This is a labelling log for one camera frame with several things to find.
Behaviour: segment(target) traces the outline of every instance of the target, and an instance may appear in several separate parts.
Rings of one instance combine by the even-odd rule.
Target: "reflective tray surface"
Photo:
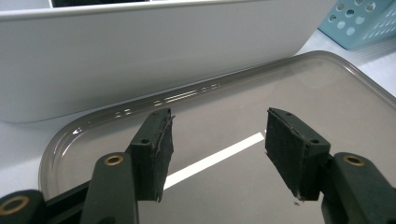
[[[316,51],[76,119],[43,156],[46,198],[89,180],[96,160],[124,151],[147,115],[164,107],[176,116],[169,175],[217,158],[167,182],[161,203],[140,202],[141,223],[324,223],[321,199],[295,199],[265,155],[268,107],[304,120],[332,144],[332,154],[371,160],[396,186],[395,99],[344,59]]]

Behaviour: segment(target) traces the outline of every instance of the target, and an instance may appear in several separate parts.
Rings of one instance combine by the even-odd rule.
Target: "screw hole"
[[[371,3],[367,4],[366,10],[368,12],[372,12],[372,11],[374,11],[374,9],[375,9],[375,3],[374,2],[371,2]]]
[[[346,16],[348,18],[351,18],[355,14],[355,11],[353,9],[350,9],[346,12]]]
[[[329,17],[329,21],[331,21],[331,22],[335,21],[336,19],[337,19],[337,17],[335,15],[331,15]]]
[[[344,161],[346,161],[347,163],[351,164],[351,165],[355,165],[355,166],[363,166],[364,165],[364,161],[355,157],[355,156],[345,156],[344,157]]]
[[[140,140],[140,143],[141,144],[147,144],[147,143],[149,143],[149,140],[144,138],[144,139]]]
[[[317,143],[319,143],[319,140],[318,139],[311,139],[311,140],[309,140],[311,143],[313,143],[313,144],[317,144]]]
[[[339,3],[339,4],[337,5],[337,10],[338,10],[338,11],[341,11],[341,10],[344,9],[344,7],[345,7],[344,3]]]
[[[120,164],[123,161],[122,156],[111,156],[105,159],[105,164],[106,165],[117,165]]]
[[[23,195],[8,199],[0,205],[0,216],[7,216],[20,211],[29,203],[29,198]]]

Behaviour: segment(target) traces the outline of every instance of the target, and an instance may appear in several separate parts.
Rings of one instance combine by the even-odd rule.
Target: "white stripe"
[[[173,100],[168,100],[168,101],[166,101],[166,103],[171,103],[171,102],[174,102],[174,101],[176,101],[176,100],[181,100],[181,99],[183,99],[183,98],[186,98],[186,97],[189,97],[189,96],[192,96],[192,95],[196,95],[196,94],[198,94],[198,92],[192,93],[192,94],[188,94],[188,95],[184,95],[184,96],[180,96],[180,97],[178,97],[178,98],[176,98],[176,99],[173,99]]]
[[[176,173],[166,177],[166,182],[165,185],[163,186],[163,189],[168,189],[174,186],[175,184],[177,184],[178,182],[187,179],[190,176],[195,175],[220,161],[224,161],[225,159],[231,157],[232,155],[235,155],[236,153],[245,150],[248,147],[255,145],[256,143],[259,143],[262,140],[264,140],[262,134],[256,133],[241,142],[238,142],[230,147],[224,148],[222,151],[219,151],[180,171],[177,171]]]
[[[171,96],[171,97],[165,98],[164,100],[170,100],[170,99],[173,99],[173,98],[178,98],[179,96],[183,96],[183,95],[186,95],[186,94],[189,94],[189,93],[193,93],[193,92],[196,92],[196,91],[187,91],[187,92],[181,93],[181,94],[176,95],[176,96]]]

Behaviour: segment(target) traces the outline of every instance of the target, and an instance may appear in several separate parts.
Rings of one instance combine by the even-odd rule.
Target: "teal basket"
[[[345,49],[395,36],[396,1],[338,1],[319,30]]]

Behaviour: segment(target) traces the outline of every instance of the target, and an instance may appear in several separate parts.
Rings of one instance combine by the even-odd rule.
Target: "white plastic container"
[[[335,1],[40,4],[0,5],[2,120],[55,118],[289,57]]]

